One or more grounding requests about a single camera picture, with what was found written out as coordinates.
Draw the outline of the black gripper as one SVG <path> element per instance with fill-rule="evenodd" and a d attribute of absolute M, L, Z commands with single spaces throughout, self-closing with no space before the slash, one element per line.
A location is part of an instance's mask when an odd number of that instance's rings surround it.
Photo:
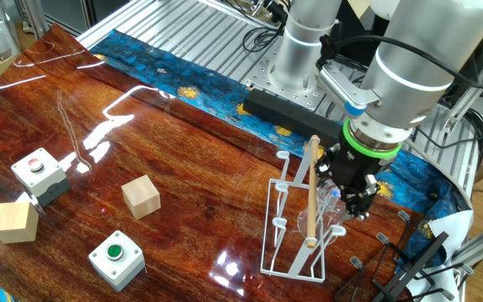
<path fill-rule="evenodd" d="M 345 191 L 348 214 L 358 220 L 369 216 L 379 191 L 375 175 L 388 168 L 393 151 L 376 151 L 358 143 L 351 133 L 340 133 L 338 143 L 327 148 L 314 162 L 314 172 L 322 180 L 332 180 Z"/>

